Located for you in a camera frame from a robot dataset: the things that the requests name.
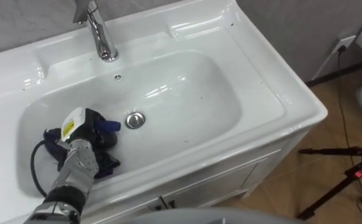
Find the black cable on floor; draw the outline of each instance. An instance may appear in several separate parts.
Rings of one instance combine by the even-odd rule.
[[[345,50],[346,50],[345,46],[342,46],[342,47],[340,47],[338,49],[337,70],[338,70],[339,75],[341,75],[341,68],[340,68],[341,67],[340,66],[341,55]],[[341,100],[341,96],[342,96],[342,94],[341,94],[341,78],[339,78],[338,79],[338,104],[339,104],[339,107],[340,107],[341,117],[343,119],[343,129],[344,129],[345,142],[347,144],[347,147],[350,147],[350,141],[348,140],[347,125],[346,125],[346,121],[345,121],[345,115],[344,115],[343,103],[342,103],[342,100]],[[354,160],[353,160],[352,156],[350,156],[350,161],[351,161],[352,165],[355,166],[355,163],[354,163]],[[360,188],[361,188],[361,191],[362,191],[362,182],[361,182],[360,179],[358,179],[358,182],[360,184]],[[358,207],[358,210],[362,214],[362,209],[361,209],[360,204],[359,204],[358,201],[356,202],[356,206]]]

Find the gray wall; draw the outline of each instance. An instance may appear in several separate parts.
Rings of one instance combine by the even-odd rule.
[[[114,19],[179,0],[98,0],[105,19]],[[305,81],[311,79],[338,36],[362,28],[362,0],[238,0],[287,63]],[[74,0],[0,0],[0,51],[62,34],[71,23]],[[343,66],[362,61],[353,46]],[[323,73],[335,69],[335,59]]]
[[[240,7],[286,62],[309,81],[325,61],[339,36],[362,28],[362,0],[238,0]],[[342,66],[362,61],[352,45]],[[336,69],[333,57],[322,75]]]

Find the ceramic sink basin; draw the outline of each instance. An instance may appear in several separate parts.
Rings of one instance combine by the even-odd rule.
[[[116,175],[218,137],[241,118],[241,106],[230,83],[210,58],[196,52],[175,53],[102,74],[33,102],[19,124],[18,167],[28,169],[30,149],[41,139],[41,133],[61,127],[63,117],[77,106],[122,123],[132,111],[145,115],[141,128],[123,126],[118,132],[118,145],[110,151],[122,163]],[[36,163],[40,181],[48,189],[57,177],[55,161],[44,152]],[[23,168],[18,172],[24,193],[39,196],[28,172]]]
[[[107,26],[120,52],[114,63],[97,57],[87,29],[0,53],[0,223],[41,203],[32,148],[79,106],[122,124],[133,111],[146,116],[117,133],[110,153],[121,166],[93,186],[85,213],[326,116],[235,1],[183,1]],[[48,190],[57,163],[43,148],[36,169]]]

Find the metal robot arm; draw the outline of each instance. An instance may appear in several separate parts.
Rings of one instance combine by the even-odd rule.
[[[95,138],[92,111],[77,108],[62,126],[62,144],[69,148],[58,178],[25,224],[78,224],[98,172],[92,151]]]

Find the tiled floor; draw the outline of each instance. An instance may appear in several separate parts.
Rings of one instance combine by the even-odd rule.
[[[349,157],[297,154],[297,150],[306,147],[319,149],[346,146],[338,106],[338,84],[339,79],[311,88],[327,107],[327,119],[316,126],[249,197],[231,198],[216,206],[261,210],[295,217],[344,179],[344,170],[351,167]],[[344,76],[341,78],[341,84],[350,143],[362,147],[362,109],[355,98],[356,90],[362,84],[362,70]],[[356,207],[356,199],[360,195],[360,187],[358,183],[354,183],[319,208],[309,222],[362,223],[362,214]]]

